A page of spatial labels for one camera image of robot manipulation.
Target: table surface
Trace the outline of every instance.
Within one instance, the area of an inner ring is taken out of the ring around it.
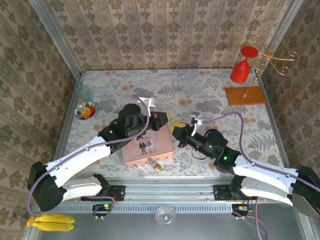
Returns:
[[[250,158],[283,166],[265,105],[229,106],[225,87],[250,86],[253,73],[244,84],[230,80],[229,68],[215,69],[161,69],[87,71],[81,78],[92,91],[97,112],[93,118],[73,118],[65,154],[85,145],[98,132],[116,119],[125,104],[134,103],[132,95],[155,97],[154,111],[168,112],[172,122],[190,122],[193,112],[203,120],[211,120],[229,112],[239,112],[244,118],[242,146]],[[211,124],[204,124],[198,131],[204,134],[215,128],[229,141],[228,146],[239,150],[241,121],[237,116],[227,116]],[[159,161],[159,172],[148,164],[128,167],[122,160],[122,151],[102,158],[77,174],[88,177],[102,174],[105,177],[146,176],[220,176],[211,159],[199,160],[192,156],[191,148],[178,148],[178,141],[171,136],[174,145],[172,159]]]

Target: wire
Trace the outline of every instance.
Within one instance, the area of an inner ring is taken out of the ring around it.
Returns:
[[[256,199],[256,201],[255,201],[255,226],[256,226],[256,232],[258,233],[259,239],[262,240],[262,237],[261,237],[261,234],[260,234],[260,231],[259,231],[259,223],[258,223],[258,220],[259,220],[258,219],[258,203],[259,203],[259,199],[260,199],[260,197],[258,197]]]
[[[195,159],[199,159],[199,160],[205,160],[205,159],[207,158],[206,156],[203,157],[203,158],[196,157],[196,156],[194,155],[194,148],[191,148],[191,155],[192,155],[192,157],[194,157]]]
[[[249,203],[250,203],[250,199],[251,199],[251,197],[250,197],[250,196],[248,196],[248,201],[246,202],[246,205],[245,205],[245,206],[248,206],[248,207],[250,207],[250,206],[249,206]]]
[[[259,240],[262,240],[261,234],[260,234],[260,230],[259,230],[259,226],[257,223],[260,223],[261,226],[263,227],[264,233],[265,233],[265,240],[268,240],[268,232],[267,232],[267,228],[264,225],[264,223],[258,218],[258,214],[257,214],[257,209],[255,210],[256,212],[256,216],[242,216],[241,214],[237,213],[236,211],[233,211],[232,213],[239,216],[239,218],[244,218],[244,220],[247,219],[254,219],[255,220],[255,225],[253,225],[251,222],[248,221],[248,223],[254,227],[256,227],[256,231],[258,233],[259,236]]]
[[[88,198],[88,199],[110,199],[110,200],[112,200],[112,206],[110,207],[109,212],[105,215],[106,217],[108,217],[111,214],[112,210],[114,209],[114,207],[116,205],[115,199],[113,197],[110,197],[110,196],[85,196],[85,197]],[[100,208],[103,208],[103,206],[97,206],[97,207],[94,208],[94,212],[93,212],[94,217],[96,217],[97,210],[100,209]]]
[[[244,150],[243,150],[243,147],[242,147],[242,136],[243,136],[243,133],[244,133],[244,119],[243,119],[242,115],[241,115],[239,112],[232,111],[232,112],[229,112],[229,113],[227,113],[227,114],[225,114],[225,115],[222,115],[222,116],[220,116],[220,117],[217,117],[217,118],[215,118],[215,119],[208,120],[208,121],[203,121],[202,123],[203,123],[203,124],[208,124],[208,123],[211,123],[211,122],[213,122],[213,121],[217,121],[217,120],[219,120],[219,119],[225,118],[226,116],[234,115],[234,114],[237,115],[238,117],[240,117],[240,119],[241,119],[241,131],[240,131],[240,137],[239,137],[239,148],[240,148],[240,152],[241,152],[241,154],[243,155],[243,157],[244,157],[249,163],[252,164],[253,161],[250,160],[250,159],[246,156],[246,154],[245,154],[245,152],[244,152]],[[260,165],[260,164],[258,164],[258,163],[256,163],[256,162],[254,163],[254,166],[257,166],[257,167],[259,167],[259,168],[261,168],[261,169],[265,169],[265,170],[268,170],[268,171],[271,171],[271,172],[274,172],[274,173],[277,173],[277,174],[289,176],[289,177],[291,177],[291,178],[293,178],[293,179],[296,179],[296,180],[304,183],[304,184],[307,185],[308,187],[310,187],[310,188],[312,188],[312,189],[320,192],[320,188],[319,188],[319,187],[311,184],[310,182],[307,182],[306,180],[304,180],[304,179],[302,179],[302,178],[300,178],[300,177],[294,176],[294,175],[292,175],[292,174],[290,174],[290,173],[287,173],[287,172],[284,172],[284,171],[280,171],[280,170],[277,170],[277,169],[273,169],[273,168],[270,168],[270,167],[267,167],[267,166],[263,166],[263,165]]]
[[[139,135],[141,135],[142,133],[145,132],[145,130],[147,129],[148,125],[149,125],[149,120],[150,120],[150,116],[148,114],[149,110],[147,105],[144,103],[144,101],[142,101],[138,96],[132,96],[133,99],[137,99],[144,107],[145,111],[146,111],[146,123],[144,128],[142,129],[141,132],[139,132],[138,134],[134,135],[134,136],[130,136],[127,138],[123,138],[123,139],[119,139],[119,140],[113,140],[113,141],[107,141],[107,142],[101,142],[101,143],[97,143],[94,145],[89,146],[88,148],[83,148],[77,152],[75,152],[74,154],[68,156],[66,159],[64,159],[63,161],[61,161],[60,163],[58,163],[56,166],[52,167],[50,170],[48,170],[47,172],[45,172],[44,174],[42,174],[36,181],[35,183],[32,185],[27,201],[26,201],[26,209],[27,212],[31,215],[31,216],[38,216],[43,214],[42,211],[39,212],[33,212],[30,208],[30,201],[31,201],[31,197],[32,197],[32,193],[34,192],[34,190],[36,189],[37,185],[40,183],[40,181],[45,178],[47,175],[49,175],[50,173],[52,173],[54,170],[56,170],[56,168],[60,167],[61,165],[65,164],[66,162],[68,162],[69,160],[73,159],[74,157],[82,154],[85,151],[91,150],[93,148],[99,147],[99,146],[103,146],[103,145],[110,145],[110,144],[115,144],[115,143],[121,143],[121,142],[125,142],[125,141],[129,141],[131,139],[134,139],[136,137],[138,137]]]
[[[117,204],[120,200],[118,194],[116,194],[115,192],[111,192],[111,195],[112,195],[113,199],[116,200],[116,204]]]

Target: banana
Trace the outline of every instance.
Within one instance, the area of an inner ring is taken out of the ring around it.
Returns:
[[[26,223],[27,227],[36,227],[39,230],[47,232],[68,232],[75,228],[70,223],[58,223],[58,222],[34,222],[34,217],[31,216]]]
[[[36,217],[34,221],[42,223],[72,224],[76,220],[72,216],[64,214],[43,214],[41,216]]]

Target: pink box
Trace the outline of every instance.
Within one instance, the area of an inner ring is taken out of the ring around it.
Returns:
[[[148,161],[170,159],[173,155],[174,146],[167,125],[159,131],[148,130],[122,148],[123,161],[129,167],[146,164]]]

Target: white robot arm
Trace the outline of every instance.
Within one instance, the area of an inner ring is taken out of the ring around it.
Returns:
[[[229,185],[234,200],[242,200],[243,195],[263,197],[293,206],[307,216],[319,216],[320,179],[311,168],[278,167],[248,158],[227,147],[228,141],[216,129],[200,135],[194,132],[193,125],[181,122],[172,123],[170,129],[179,141],[178,147],[189,145],[208,158],[215,159],[213,165],[217,170],[234,175]]]
[[[136,104],[127,104],[119,112],[118,118],[98,133],[86,145],[55,161],[43,165],[40,161],[32,165],[27,188],[40,207],[46,212],[62,201],[85,196],[108,196],[110,185],[106,179],[95,174],[85,179],[72,179],[95,161],[105,158],[127,145],[134,136],[143,131],[159,131],[167,124],[170,115],[166,112],[150,111],[153,99],[140,98],[145,104],[146,115]]]

